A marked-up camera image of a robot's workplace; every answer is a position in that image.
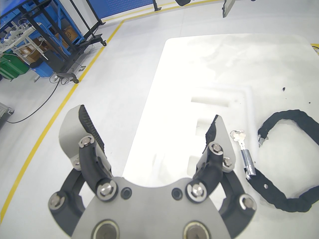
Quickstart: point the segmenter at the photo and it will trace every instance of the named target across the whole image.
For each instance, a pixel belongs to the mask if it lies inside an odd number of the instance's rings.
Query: green bin
[[[15,70],[11,69],[2,62],[0,63],[0,74],[7,79],[14,79],[19,76],[19,74]]]
[[[1,61],[19,75],[25,74],[29,70],[29,67],[16,56],[3,55]]]

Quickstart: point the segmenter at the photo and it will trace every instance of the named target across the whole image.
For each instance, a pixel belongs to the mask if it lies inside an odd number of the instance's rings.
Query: white table
[[[319,121],[319,57],[294,35],[229,34],[166,42],[123,176],[167,185],[195,172],[215,114],[227,130],[244,129],[256,167],[287,197],[319,185],[319,147],[293,122],[278,123],[261,148],[257,130],[274,112],[300,109]],[[307,213],[268,204],[247,184],[238,144],[235,172],[257,201],[238,238],[318,238],[319,202]],[[211,199],[220,207],[218,187]]]

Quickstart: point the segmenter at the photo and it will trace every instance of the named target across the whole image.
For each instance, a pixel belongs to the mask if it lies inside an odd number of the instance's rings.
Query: metal key
[[[246,134],[243,130],[234,130],[230,132],[230,136],[234,139],[234,141],[237,141],[240,146],[241,154],[244,159],[244,164],[247,170],[248,175],[256,175],[256,170],[253,164],[253,160],[251,158],[250,152],[245,147],[244,139],[246,137]]]

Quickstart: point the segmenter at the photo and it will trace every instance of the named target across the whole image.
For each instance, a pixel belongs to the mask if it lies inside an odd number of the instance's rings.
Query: black fabric-covered chain
[[[279,120],[293,120],[319,145],[319,124],[300,110],[287,110],[272,114],[258,130],[258,134],[266,139],[268,132]],[[248,182],[268,203],[286,212],[307,212],[312,204],[319,200],[319,186],[304,192],[299,198],[287,198],[257,169],[256,175],[250,176]]]

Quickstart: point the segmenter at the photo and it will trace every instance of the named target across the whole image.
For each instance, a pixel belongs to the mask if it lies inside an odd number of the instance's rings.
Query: bolt head
[[[81,141],[81,143],[83,144],[83,145],[87,145],[87,144],[89,144],[91,142],[91,138],[90,137],[86,137],[86,138],[84,138],[82,141]]]
[[[102,196],[107,196],[107,195],[111,194],[112,190],[113,190],[113,188],[112,188],[111,184],[109,184],[109,183],[107,182],[107,183],[105,183],[105,184],[102,185],[100,194],[101,194]]]
[[[49,208],[51,210],[59,209],[65,201],[65,197],[60,197],[57,193],[54,193],[49,199]]]
[[[199,184],[194,184],[192,187],[192,194],[195,197],[203,196],[204,190]]]
[[[214,144],[213,145],[213,150],[216,151],[216,152],[220,152],[221,151],[221,147],[217,144]]]
[[[60,196],[55,194],[50,200],[50,205],[57,207],[59,205],[60,201],[61,201]]]
[[[230,158],[228,158],[228,157],[224,157],[223,158],[223,163],[224,163],[224,165],[226,166],[226,167],[230,167],[230,166],[232,166],[232,162],[231,162],[231,160],[230,160]]]
[[[245,198],[243,200],[243,203],[244,205],[247,207],[247,208],[253,208],[254,207],[254,201],[251,199],[251,198]]]

